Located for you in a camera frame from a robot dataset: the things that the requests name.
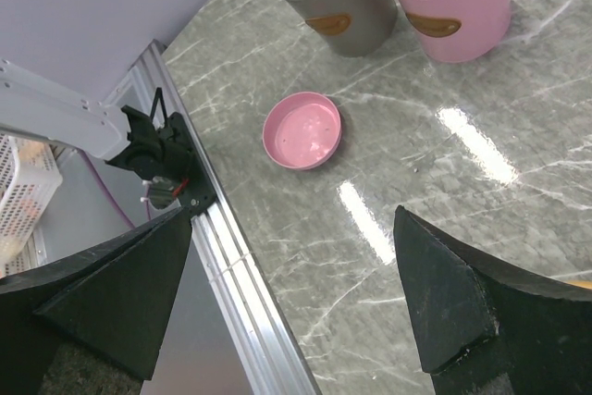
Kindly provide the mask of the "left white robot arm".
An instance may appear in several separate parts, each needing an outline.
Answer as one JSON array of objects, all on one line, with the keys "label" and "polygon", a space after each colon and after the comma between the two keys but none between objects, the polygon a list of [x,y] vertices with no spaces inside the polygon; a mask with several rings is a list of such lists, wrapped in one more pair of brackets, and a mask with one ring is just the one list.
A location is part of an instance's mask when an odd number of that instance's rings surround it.
[{"label": "left white robot arm", "polygon": [[1,130],[82,150],[149,182],[166,179],[173,185],[170,199],[191,216],[217,198],[189,125],[181,113],[167,112],[162,88],[143,113],[94,101],[3,59]]}]

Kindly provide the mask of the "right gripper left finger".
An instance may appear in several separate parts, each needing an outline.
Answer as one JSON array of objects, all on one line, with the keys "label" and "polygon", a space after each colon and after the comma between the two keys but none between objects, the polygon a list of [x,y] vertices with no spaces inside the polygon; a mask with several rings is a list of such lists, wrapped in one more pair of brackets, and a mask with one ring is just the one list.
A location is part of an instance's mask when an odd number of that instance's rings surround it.
[{"label": "right gripper left finger", "polygon": [[143,383],[154,375],[191,241],[177,208],[1,280],[1,391],[36,394],[63,346]]}]

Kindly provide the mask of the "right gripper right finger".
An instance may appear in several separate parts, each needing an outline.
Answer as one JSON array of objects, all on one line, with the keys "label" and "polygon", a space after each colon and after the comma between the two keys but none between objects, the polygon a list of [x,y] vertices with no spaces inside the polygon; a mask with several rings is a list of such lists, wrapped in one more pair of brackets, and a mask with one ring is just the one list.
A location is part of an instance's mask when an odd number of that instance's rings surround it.
[{"label": "right gripper right finger", "polygon": [[397,266],[437,394],[588,394],[591,292],[485,253],[403,206]]}]

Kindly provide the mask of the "pink round lid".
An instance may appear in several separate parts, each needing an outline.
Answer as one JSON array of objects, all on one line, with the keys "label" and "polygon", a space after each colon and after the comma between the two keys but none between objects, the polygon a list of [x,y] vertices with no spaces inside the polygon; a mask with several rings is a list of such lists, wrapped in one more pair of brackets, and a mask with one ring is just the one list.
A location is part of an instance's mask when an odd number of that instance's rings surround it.
[{"label": "pink round lid", "polygon": [[324,164],[338,149],[341,115],[321,93],[299,92],[279,101],[265,119],[262,142],[278,165],[310,170]]}]

